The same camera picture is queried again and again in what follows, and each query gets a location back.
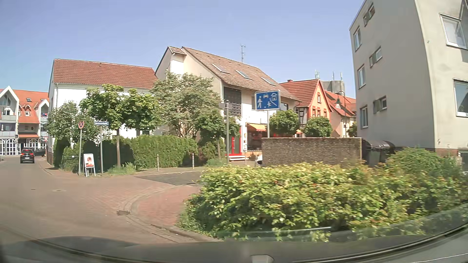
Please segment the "roof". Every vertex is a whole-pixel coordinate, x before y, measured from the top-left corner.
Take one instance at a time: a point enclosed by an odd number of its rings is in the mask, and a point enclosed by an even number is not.
[[[52,82],[151,89],[156,79],[154,70],[146,66],[57,58]]]
[[[216,76],[222,79],[225,83],[247,88],[254,91],[268,91],[279,89],[282,97],[290,98],[296,101],[300,101],[296,96],[291,94],[287,89],[279,85],[274,79],[265,74],[259,68],[250,66],[239,61],[223,58],[203,51],[198,51],[188,47],[182,47],[183,51],[194,56],[198,61],[210,69]],[[221,66],[225,69],[226,73],[220,72],[213,64]],[[244,72],[250,79],[246,79],[238,71]],[[272,82],[270,85],[262,78],[265,78]]]
[[[356,115],[356,99],[344,97],[329,91],[325,91],[330,108],[344,117],[354,117]],[[336,107],[337,99],[340,99],[340,108]]]
[[[21,115],[18,116],[18,123],[40,123],[35,109],[42,102],[41,99],[49,101],[48,93],[18,89],[14,89],[13,92],[18,96],[19,105],[21,106]],[[26,116],[24,113],[26,110],[29,111],[29,116]]]
[[[168,47],[172,53],[178,53],[178,54],[182,54],[182,55],[186,55],[185,52],[178,48],[178,47]]]
[[[299,80],[280,83],[280,85],[302,101],[296,107],[308,107],[314,99],[319,82],[320,79]]]

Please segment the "trash bin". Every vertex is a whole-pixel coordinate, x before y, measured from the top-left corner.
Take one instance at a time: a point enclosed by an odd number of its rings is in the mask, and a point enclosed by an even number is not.
[[[389,141],[362,140],[362,158],[370,167],[385,162],[388,156],[394,153],[395,145]]]

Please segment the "white house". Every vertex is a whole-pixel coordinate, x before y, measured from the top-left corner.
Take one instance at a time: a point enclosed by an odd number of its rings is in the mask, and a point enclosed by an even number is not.
[[[266,137],[267,113],[254,110],[255,92],[280,90],[283,110],[293,109],[299,101],[257,67],[187,47],[166,49],[156,77],[164,79],[167,70],[213,78],[213,90],[219,93],[220,99],[227,99],[233,105],[229,112],[240,119],[241,138],[231,139],[230,156],[251,156],[261,151],[261,138]]]
[[[127,92],[135,88],[138,92],[147,93],[156,80],[154,70],[145,66],[132,66],[96,61],[55,59],[52,66],[49,84],[49,99],[52,111],[67,101],[79,103],[86,98],[86,89],[102,84],[115,84],[124,87]],[[120,129],[123,137],[136,137],[134,129]],[[52,152],[54,140],[49,139],[48,150]]]

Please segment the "parked car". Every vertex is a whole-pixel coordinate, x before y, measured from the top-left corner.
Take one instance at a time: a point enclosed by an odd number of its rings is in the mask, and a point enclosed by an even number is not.
[[[25,161],[34,163],[34,152],[32,149],[21,150],[20,163],[24,163]]]

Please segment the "drain grate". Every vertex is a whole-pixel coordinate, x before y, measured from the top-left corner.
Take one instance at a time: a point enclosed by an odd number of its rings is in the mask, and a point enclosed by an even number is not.
[[[118,216],[126,216],[126,215],[129,215],[129,214],[130,214],[130,211],[125,211],[125,210],[118,210],[117,211]]]

